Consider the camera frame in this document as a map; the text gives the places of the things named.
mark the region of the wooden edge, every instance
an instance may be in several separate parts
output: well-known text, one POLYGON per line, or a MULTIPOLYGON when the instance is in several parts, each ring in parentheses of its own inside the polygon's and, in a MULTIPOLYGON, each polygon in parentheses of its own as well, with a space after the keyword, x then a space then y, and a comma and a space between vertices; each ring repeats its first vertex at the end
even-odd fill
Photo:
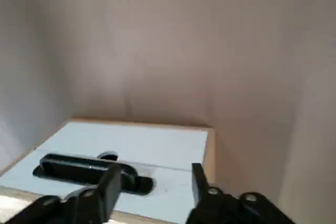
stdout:
POLYGON ((127 214, 125 212, 114 211, 111 215, 111 220, 125 222, 127 224, 172 224, 163 220, 152 219, 144 216, 127 214))
POLYGON ((117 125, 125 125, 125 126, 147 126, 147 127, 157 127, 157 128, 173 128, 173 129, 180 129, 180 130, 199 130, 199 131, 213 130, 213 128, 211 127, 202 127, 202 126, 183 126, 183 125, 174 125, 174 124, 122 122, 122 121, 100 120, 100 119, 91 119, 91 118, 71 118, 68 121, 66 121, 66 123, 69 123, 69 122, 104 123, 104 124, 117 124, 117 125))
MULTIPOLYGON (((207 131, 207 142, 204 154, 204 170, 207 176, 209 183, 215 182, 215 130, 210 127, 197 127, 197 126, 179 126, 179 125, 169 125, 169 124, 151 124, 151 123, 132 123, 132 122, 119 122, 119 121, 107 121, 107 120, 97 120, 97 119, 84 119, 84 118, 73 118, 66 120, 57 131, 59 131, 62 127, 64 127, 69 122, 87 122, 87 123, 104 123, 104 124, 113 124, 113 125, 128 125, 128 126, 147 126, 147 127, 159 127, 159 128, 173 128, 173 129, 181 129, 181 130, 200 130, 207 131)), ((26 151, 23 155, 17 158, 14 162, 8 165, 5 169, 0 172, 0 176, 2 176, 5 172, 10 170, 13 166, 15 166, 18 162, 20 162, 26 155, 35 150, 38 146, 44 143, 46 140, 43 140, 35 147, 26 151)), ((12 196, 15 198, 26 199, 29 201, 34 201, 40 195, 33 194, 26 191, 16 190, 7 187, 0 186, 0 195, 12 196)), ((147 218, 143 216, 127 214, 125 212, 114 211, 111 219, 119 222, 125 222, 129 224, 170 224, 172 222, 156 220, 152 218, 147 218)))

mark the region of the light blue board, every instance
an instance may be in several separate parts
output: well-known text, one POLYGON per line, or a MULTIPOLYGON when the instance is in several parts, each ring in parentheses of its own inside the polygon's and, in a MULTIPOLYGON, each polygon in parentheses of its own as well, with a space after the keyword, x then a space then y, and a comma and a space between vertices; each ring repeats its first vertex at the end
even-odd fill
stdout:
POLYGON ((32 171, 44 155, 97 156, 115 151, 140 175, 156 180, 148 196, 121 194, 116 210, 185 223, 194 207, 191 163, 202 162, 206 138, 207 132, 198 130, 69 123, 0 177, 0 185, 64 197, 81 186, 34 177, 32 171))

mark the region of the screw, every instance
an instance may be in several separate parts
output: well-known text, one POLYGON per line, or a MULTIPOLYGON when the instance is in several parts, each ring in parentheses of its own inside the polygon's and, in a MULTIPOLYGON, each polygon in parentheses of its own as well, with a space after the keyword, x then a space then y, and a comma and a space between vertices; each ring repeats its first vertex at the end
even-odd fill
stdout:
POLYGON ((257 201, 257 197, 254 196, 253 194, 246 195, 245 199, 248 200, 248 201, 257 201))
POLYGON ((216 194, 218 194, 218 190, 217 190, 216 188, 210 188, 210 189, 208 190, 208 193, 210 193, 210 194, 212 194, 212 195, 216 195, 216 194))
POLYGON ((87 191, 87 192, 84 194, 84 197, 90 197, 92 194, 93 194, 93 191, 87 191))

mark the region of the beige wall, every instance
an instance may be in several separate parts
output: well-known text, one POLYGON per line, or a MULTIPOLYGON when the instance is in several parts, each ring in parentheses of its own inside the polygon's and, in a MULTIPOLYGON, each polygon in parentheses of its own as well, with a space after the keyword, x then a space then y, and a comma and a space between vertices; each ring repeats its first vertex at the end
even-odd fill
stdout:
POLYGON ((71 98, 34 0, 0 0, 0 170, 52 134, 71 98))
POLYGON ((332 223, 334 0, 37 2, 77 115, 213 126, 227 191, 332 223))

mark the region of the black handle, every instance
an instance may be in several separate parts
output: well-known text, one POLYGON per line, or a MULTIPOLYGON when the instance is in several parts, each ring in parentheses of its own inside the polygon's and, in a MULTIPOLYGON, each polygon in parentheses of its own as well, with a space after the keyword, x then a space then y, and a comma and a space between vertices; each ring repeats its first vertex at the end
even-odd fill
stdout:
POLYGON ((40 165, 34 169, 33 175, 81 185, 96 185, 111 164, 119 164, 121 167, 123 192, 146 195, 153 189, 153 179, 140 177, 132 166, 98 158, 50 153, 40 160, 40 165))

